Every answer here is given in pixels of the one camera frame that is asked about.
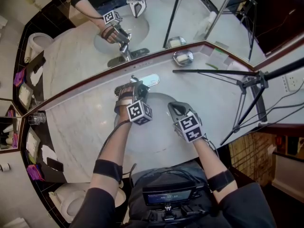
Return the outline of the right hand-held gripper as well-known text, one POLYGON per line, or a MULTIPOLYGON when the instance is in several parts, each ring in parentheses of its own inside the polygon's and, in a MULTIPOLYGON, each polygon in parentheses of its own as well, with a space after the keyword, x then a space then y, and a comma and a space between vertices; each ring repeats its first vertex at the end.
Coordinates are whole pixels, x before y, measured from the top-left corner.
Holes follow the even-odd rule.
POLYGON ((203 137, 201 120, 197 113, 189 112, 189 104, 184 102, 170 102, 168 103, 168 109, 174 122, 174 130, 178 136, 187 143, 203 137))

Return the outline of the person's left hand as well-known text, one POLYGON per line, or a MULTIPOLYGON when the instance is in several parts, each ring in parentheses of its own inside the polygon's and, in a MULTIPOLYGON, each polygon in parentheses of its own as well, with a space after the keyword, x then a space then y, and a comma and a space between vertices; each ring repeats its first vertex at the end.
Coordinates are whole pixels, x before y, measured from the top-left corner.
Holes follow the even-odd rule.
POLYGON ((122 88, 115 103, 114 112, 121 115, 123 109, 133 103, 133 86, 122 88))

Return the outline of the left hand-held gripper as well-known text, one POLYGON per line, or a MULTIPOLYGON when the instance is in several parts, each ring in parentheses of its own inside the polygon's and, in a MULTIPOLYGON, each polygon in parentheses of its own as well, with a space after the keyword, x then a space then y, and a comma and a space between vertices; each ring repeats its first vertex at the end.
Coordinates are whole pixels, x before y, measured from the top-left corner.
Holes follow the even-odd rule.
POLYGON ((152 109, 147 105, 149 87, 134 75, 131 75, 130 83, 133 83, 133 103, 127 106, 129 120, 143 125, 152 120, 152 109))

